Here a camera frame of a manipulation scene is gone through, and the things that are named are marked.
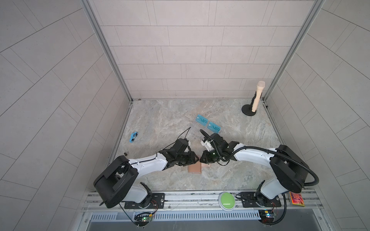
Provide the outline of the tan leather card holder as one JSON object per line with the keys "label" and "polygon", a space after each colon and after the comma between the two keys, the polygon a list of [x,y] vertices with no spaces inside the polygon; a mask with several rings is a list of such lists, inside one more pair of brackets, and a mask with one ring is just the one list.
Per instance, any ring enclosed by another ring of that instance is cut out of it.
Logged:
{"label": "tan leather card holder", "polygon": [[202,170],[206,167],[209,167],[209,166],[210,166],[209,164],[204,164],[204,163],[201,163],[201,162],[197,162],[195,164],[192,164],[192,165],[188,166],[188,173],[201,174]]}

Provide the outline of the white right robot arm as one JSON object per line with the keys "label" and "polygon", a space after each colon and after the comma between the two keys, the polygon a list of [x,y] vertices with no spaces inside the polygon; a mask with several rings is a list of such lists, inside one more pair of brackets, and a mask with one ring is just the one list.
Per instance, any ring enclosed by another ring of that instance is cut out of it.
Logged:
{"label": "white right robot arm", "polygon": [[209,135],[204,130],[200,132],[204,136],[201,144],[206,148],[200,158],[201,163],[248,161],[273,170],[275,176],[263,181],[252,197],[252,201],[257,205],[266,207],[279,194],[300,193],[304,188],[309,167],[288,146],[266,149],[247,146],[237,141],[228,143],[217,133]]}

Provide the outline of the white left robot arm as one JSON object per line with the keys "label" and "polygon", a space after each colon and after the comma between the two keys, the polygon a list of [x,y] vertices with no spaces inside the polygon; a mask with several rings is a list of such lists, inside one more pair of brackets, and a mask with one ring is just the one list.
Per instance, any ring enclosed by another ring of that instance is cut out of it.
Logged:
{"label": "white left robot arm", "polygon": [[188,166],[198,161],[198,156],[189,147],[189,141],[179,138],[171,148],[160,150],[149,157],[117,157],[96,178],[93,185],[107,208],[113,208],[121,202],[134,202],[146,208],[151,204],[153,193],[146,184],[138,181],[140,177],[175,165]]}

